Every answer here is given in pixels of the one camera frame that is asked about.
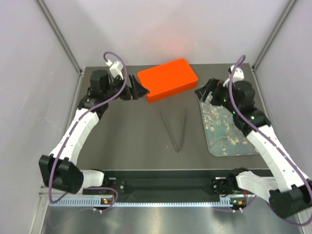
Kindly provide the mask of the orange compartment box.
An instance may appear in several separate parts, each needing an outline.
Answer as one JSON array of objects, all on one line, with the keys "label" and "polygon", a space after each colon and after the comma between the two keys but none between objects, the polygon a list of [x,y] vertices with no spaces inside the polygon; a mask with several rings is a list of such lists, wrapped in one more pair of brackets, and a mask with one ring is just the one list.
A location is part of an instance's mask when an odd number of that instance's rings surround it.
[{"label": "orange compartment box", "polygon": [[183,93],[197,86],[197,81],[190,83],[163,83],[163,84],[153,84],[150,88],[150,93],[147,95],[147,101],[153,103],[160,101],[165,98]]}]

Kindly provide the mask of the orange box lid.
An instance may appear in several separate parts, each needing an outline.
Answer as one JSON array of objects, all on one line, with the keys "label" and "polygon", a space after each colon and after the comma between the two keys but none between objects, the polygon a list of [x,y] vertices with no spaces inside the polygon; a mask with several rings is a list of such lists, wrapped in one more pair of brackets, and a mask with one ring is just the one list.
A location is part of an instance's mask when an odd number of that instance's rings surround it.
[{"label": "orange box lid", "polygon": [[185,58],[139,71],[137,76],[142,86],[148,90],[153,84],[198,82],[198,76]]}]

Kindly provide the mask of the metal tongs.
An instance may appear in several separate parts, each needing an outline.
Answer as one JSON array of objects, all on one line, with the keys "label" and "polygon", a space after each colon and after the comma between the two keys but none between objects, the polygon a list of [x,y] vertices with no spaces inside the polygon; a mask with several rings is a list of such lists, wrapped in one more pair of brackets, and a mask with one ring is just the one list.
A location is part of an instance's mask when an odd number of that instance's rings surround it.
[{"label": "metal tongs", "polygon": [[183,149],[187,117],[188,117],[188,109],[185,108],[182,111],[182,116],[179,118],[179,122],[176,124],[176,133],[174,135],[173,128],[169,125],[167,118],[164,115],[162,109],[159,109],[159,114],[164,124],[164,127],[169,135],[169,138],[173,144],[174,150],[176,153],[180,153]]}]

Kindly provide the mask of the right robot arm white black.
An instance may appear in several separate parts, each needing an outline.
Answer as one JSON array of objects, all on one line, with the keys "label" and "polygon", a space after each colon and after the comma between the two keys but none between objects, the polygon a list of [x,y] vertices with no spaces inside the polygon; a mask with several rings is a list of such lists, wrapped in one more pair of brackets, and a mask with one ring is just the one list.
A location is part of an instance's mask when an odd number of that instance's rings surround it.
[{"label": "right robot arm white black", "polygon": [[268,180],[246,168],[233,169],[226,177],[227,192],[246,190],[266,201],[280,218],[288,218],[312,206],[312,181],[288,156],[278,141],[271,122],[255,106],[255,90],[247,81],[232,87],[215,78],[195,90],[200,101],[208,96],[213,106],[222,106],[233,117],[235,127],[258,150],[270,169]]}]

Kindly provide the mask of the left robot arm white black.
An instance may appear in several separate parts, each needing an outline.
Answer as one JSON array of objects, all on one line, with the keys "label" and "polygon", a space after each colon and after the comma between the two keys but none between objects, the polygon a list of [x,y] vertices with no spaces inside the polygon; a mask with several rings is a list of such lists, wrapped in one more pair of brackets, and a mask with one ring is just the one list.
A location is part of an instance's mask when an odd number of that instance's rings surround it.
[{"label": "left robot arm white black", "polygon": [[79,101],[68,130],[51,153],[39,159],[45,186],[71,194],[88,187],[94,187],[102,194],[109,191],[111,182],[103,172],[80,170],[76,164],[87,137],[103,117],[111,100],[137,100],[149,93],[134,75],[129,75],[128,80],[130,85],[121,75],[113,78],[102,69],[92,72],[87,94]]}]

